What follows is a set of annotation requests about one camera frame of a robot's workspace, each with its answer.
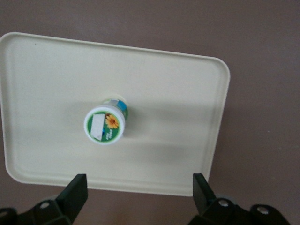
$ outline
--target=black mechanical part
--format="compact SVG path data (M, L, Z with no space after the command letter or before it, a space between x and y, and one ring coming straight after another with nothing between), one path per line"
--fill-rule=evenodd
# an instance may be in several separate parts
M226 198L216 198L201 173L193 175L193 197L199 215L188 225L290 225L268 205L242 209ZM85 174L78 174L55 200L40 202L17 215L15 209L0 209L0 225L71 225L88 198Z
M201 173L193 176L193 197L199 215L188 225L290 225L271 206L257 204L246 211L228 199L216 198Z
M71 225L88 198L86 174L78 174L55 200L46 200L17 215L0 209L0 225Z

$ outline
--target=small jar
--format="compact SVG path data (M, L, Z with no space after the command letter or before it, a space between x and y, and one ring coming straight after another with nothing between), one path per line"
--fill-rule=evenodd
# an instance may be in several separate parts
M122 137L127 117L126 104L118 99L109 99L86 115L84 131L95 143L113 144Z

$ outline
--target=sunflower image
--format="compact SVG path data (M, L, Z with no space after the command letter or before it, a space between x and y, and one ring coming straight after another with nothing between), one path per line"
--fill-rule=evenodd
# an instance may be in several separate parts
M119 127L119 123L117 118L113 115L109 114L106 116L105 123L109 129L117 129Z

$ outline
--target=screw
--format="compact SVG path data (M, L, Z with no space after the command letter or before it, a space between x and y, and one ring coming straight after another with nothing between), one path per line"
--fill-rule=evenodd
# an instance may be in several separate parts
M40 205L40 209L45 209L49 206L50 204L48 202L44 202L43 204Z
M4 216L6 216L7 214L8 214L7 211L0 212L0 217L4 217Z
M258 206L258 207L257 207L257 211L259 211L260 213L262 213L262 214L264 214L264 215L268 215L268 214L269 214L268 209L266 209L266 208L263 207L263 206Z
M220 200L219 204L222 205L223 207L228 207L229 203L226 200Z

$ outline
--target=white label sticker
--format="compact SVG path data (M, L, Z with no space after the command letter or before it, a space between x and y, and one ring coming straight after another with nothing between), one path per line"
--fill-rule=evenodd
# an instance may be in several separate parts
M94 138L100 141L102 139L104 119L104 114L93 115L92 126L90 128L90 135L92 135Z

